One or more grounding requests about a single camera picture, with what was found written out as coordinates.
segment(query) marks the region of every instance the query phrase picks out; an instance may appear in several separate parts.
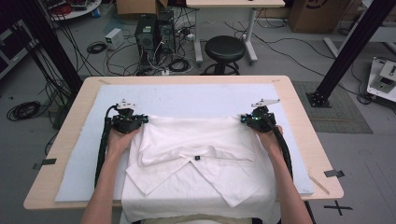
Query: electronic device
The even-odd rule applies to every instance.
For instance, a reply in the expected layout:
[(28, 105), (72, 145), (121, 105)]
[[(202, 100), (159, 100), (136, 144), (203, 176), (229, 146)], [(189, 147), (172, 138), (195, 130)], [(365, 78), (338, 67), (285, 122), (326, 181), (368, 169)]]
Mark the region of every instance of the electronic device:
[(46, 1), (44, 1), (44, 4), (47, 7), (47, 9), (53, 9), (55, 7), (65, 4), (65, 3), (66, 3), (66, 1), (64, 1), (64, 0), (46, 0)]
[[(119, 104), (111, 106), (105, 116), (105, 126), (102, 133), (102, 139), (100, 142), (98, 161), (96, 164), (95, 182), (96, 186), (100, 172), (102, 170), (103, 163), (106, 157), (106, 147), (108, 141), (108, 135), (110, 134), (111, 128), (114, 128), (120, 133), (131, 133), (132, 131), (140, 128), (143, 123), (149, 122), (149, 117), (145, 115), (134, 115), (134, 105), (126, 102), (124, 99)], [(111, 109), (115, 109), (119, 112), (118, 115), (113, 118), (108, 117), (108, 113)]]
[(382, 70), (370, 84), (371, 88), (390, 93), (396, 86), (396, 63), (386, 61)]
[(87, 10), (88, 0), (69, 0), (68, 2), (74, 10)]
[(162, 53), (173, 54), (176, 52), (174, 11), (162, 11), (158, 16), (158, 26), (162, 39)]
[(124, 42), (121, 29), (115, 28), (105, 36), (106, 44), (109, 49), (115, 50)]
[(143, 67), (156, 65), (162, 50), (157, 15), (141, 15), (134, 36), (139, 50), (140, 65), (143, 65)]
[(283, 138), (282, 133), (276, 127), (276, 120), (274, 113), (269, 113), (268, 105), (276, 104), (279, 100), (263, 100), (261, 99), (258, 103), (252, 104), (252, 107), (256, 107), (253, 112), (246, 115), (241, 115), (241, 123), (246, 125), (259, 133), (268, 133), (273, 131), (277, 142), (282, 150), (283, 159), (288, 167), (291, 178), (293, 178), (293, 170), (291, 167), (291, 156), (289, 147)]

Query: wooden table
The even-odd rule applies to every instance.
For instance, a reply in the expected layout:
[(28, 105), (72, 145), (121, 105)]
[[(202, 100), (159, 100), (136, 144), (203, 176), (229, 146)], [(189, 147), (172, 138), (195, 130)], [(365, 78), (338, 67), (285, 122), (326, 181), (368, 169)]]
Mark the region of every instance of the wooden table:
[[(337, 177), (326, 177), (323, 173), (332, 170), (332, 166), (288, 77), (89, 77), (84, 81), (76, 101), (73, 103), (47, 157), (47, 159), (57, 159), (57, 161), (55, 164), (42, 166), (35, 183), (25, 199), (24, 207), (26, 209), (54, 209), (81, 208), (87, 205), (87, 202), (56, 203), (55, 197), (61, 185), (64, 168), (70, 153), (78, 140), (79, 132), (101, 86), (212, 83), (273, 84), (282, 102), (295, 141), (301, 151), (306, 170), (315, 188), (315, 193), (310, 196), (303, 196), (303, 200), (339, 199), (343, 197), (344, 192)], [(120, 206), (120, 201), (115, 201), (114, 205)]]
[(283, 0), (187, 0), (187, 7), (195, 10), (195, 38), (194, 50), (195, 60), (198, 63), (203, 61), (200, 37), (203, 32), (200, 23), (204, 21), (248, 21), (248, 28), (243, 35), (244, 43), (250, 63), (258, 61), (256, 52), (251, 45), (250, 38), (258, 7), (283, 7)]

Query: human hand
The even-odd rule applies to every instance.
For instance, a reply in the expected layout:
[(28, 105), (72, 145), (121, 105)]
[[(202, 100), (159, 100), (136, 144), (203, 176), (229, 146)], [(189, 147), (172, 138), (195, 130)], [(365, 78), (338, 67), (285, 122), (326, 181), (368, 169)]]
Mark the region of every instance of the human hand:
[(136, 129), (131, 133), (120, 133), (111, 129), (107, 141), (107, 156), (121, 156), (131, 143), (132, 138), (139, 132), (140, 129)]
[[(282, 127), (279, 125), (276, 125), (276, 127), (279, 129), (280, 133), (283, 134)], [(253, 132), (257, 134), (257, 136), (260, 139), (260, 142), (262, 143), (262, 146), (269, 154), (274, 154), (274, 153), (277, 154), (279, 152), (281, 153), (281, 149), (274, 134), (274, 131), (268, 133), (260, 133), (253, 129)]]

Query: cardboard box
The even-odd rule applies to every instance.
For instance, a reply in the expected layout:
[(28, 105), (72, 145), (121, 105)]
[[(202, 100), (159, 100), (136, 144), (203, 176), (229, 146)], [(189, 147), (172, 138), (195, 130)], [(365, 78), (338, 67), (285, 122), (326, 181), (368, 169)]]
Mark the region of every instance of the cardboard box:
[(287, 19), (290, 14), (291, 7), (269, 7), (265, 11), (264, 10), (262, 13), (260, 13), (260, 10), (257, 10), (256, 17), (267, 17), (267, 19)]
[(117, 0), (117, 11), (122, 18), (134, 18), (134, 14), (159, 15), (167, 6), (168, 0)]
[(293, 32), (332, 33), (351, 0), (295, 0), (289, 15)]

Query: black metal pole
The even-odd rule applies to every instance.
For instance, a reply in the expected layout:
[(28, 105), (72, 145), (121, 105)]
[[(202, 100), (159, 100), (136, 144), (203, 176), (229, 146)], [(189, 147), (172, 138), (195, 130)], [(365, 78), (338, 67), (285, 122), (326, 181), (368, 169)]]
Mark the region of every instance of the black metal pole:
[(395, 5), (396, 0), (374, 0), (318, 88), (312, 94), (308, 94), (312, 106), (322, 106), (328, 101), (347, 69), (353, 64)]
[(37, 38), (44, 50), (51, 58), (53, 64), (58, 69), (63, 77), (72, 98), (76, 97), (79, 89), (82, 86), (82, 80), (78, 76), (76, 68), (70, 62), (64, 48), (59, 42), (55, 33), (53, 33), (50, 25), (43, 15), (42, 9), (36, 0), (13, 0), (15, 12), (8, 12), (7, 14), (18, 13), (29, 27), (29, 31)]

